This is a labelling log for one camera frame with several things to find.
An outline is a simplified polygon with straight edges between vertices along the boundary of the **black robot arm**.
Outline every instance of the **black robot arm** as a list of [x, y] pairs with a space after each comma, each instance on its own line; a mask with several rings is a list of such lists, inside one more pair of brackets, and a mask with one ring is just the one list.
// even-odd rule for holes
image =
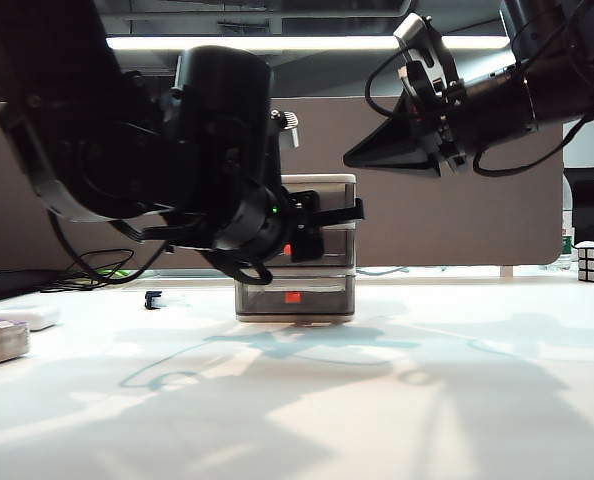
[[[269, 283], [264, 261], [287, 243], [295, 260], [321, 256], [322, 224], [360, 218], [362, 204], [322, 216], [283, 188], [279, 137], [292, 125], [270, 112], [271, 80], [250, 53], [202, 47], [154, 102], [120, 70], [92, 0], [0, 0], [0, 124], [71, 256], [57, 216], [198, 249], [247, 283]], [[144, 214], [166, 226], [125, 221]]]
[[[346, 153], [346, 165], [439, 176], [440, 162], [456, 170], [472, 161], [479, 174], [514, 175], [549, 155], [524, 167], [491, 171], [481, 165], [483, 153], [547, 125], [578, 119], [560, 149], [593, 121], [594, 0], [505, 0], [501, 15], [516, 62], [464, 83], [455, 80], [454, 61], [430, 19], [411, 14], [414, 21], [406, 19], [395, 32], [401, 55], [392, 59], [404, 61], [399, 103], [392, 112], [375, 108], [389, 120]], [[374, 106], [369, 88], [366, 96]]]

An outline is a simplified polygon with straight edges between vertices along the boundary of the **tabletop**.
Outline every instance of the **tabletop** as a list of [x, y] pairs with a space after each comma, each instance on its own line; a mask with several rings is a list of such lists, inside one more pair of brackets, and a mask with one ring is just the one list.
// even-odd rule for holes
[[[143, 308], [154, 286], [177, 301]], [[242, 324], [229, 282], [0, 302], [0, 479], [594, 479], [594, 284], [359, 281], [335, 326]]]

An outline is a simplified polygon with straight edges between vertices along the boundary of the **ceiling light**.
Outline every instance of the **ceiling light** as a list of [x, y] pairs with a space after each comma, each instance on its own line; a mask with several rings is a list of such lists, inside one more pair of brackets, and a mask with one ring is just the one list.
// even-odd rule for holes
[[[509, 43], [503, 36], [447, 36], [444, 44], [451, 50], [500, 50]], [[397, 40], [390, 35], [349, 37], [110, 37], [114, 50], [187, 50], [202, 45], [239, 48], [251, 52], [282, 50], [352, 51], [394, 50]]]

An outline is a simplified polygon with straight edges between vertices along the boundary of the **cubicle divider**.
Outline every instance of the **cubicle divider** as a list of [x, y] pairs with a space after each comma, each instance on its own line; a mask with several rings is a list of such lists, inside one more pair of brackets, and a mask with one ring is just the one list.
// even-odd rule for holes
[[[380, 101], [392, 105], [395, 99]], [[282, 152], [284, 173], [357, 176], [367, 215], [358, 227], [359, 266], [545, 264], [557, 257], [561, 154], [528, 173], [499, 179], [479, 177], [470, 170], [453, 174], [447, 168], [439, 179], [350, 169], [343, 165], [344, 152], [382, 121], [363, 98], [278, 99], [273, 105], [295, 112], [300, 121], [301, 146]], [[562, 128], [552, 128], [491, 150], [485, 162], [492, 168], [528, 163], [561, 138]], [[136, 225], [156, 221], [150, 216]], [[69, 224], [65, 230], [80, 252], [134, 248], [133, 266], [155, 248], [134, 244], [105, 224]], [[0, 132], [0, 269], [58, 269], [69, 263]], [[206, 268], [207, 264], [196, 252], [178, 249], [155, 267]]]

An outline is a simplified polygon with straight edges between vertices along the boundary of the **small black object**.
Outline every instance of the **small black object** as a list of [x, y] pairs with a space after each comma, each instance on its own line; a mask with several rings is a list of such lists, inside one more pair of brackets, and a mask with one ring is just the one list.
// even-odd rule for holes
[[161, 290], [148, 290], [146, 292], [146, 303], [144, 307], [146, 310], [158, 310], [159, 307], [154, 305], [154, 299], [161, 297]]

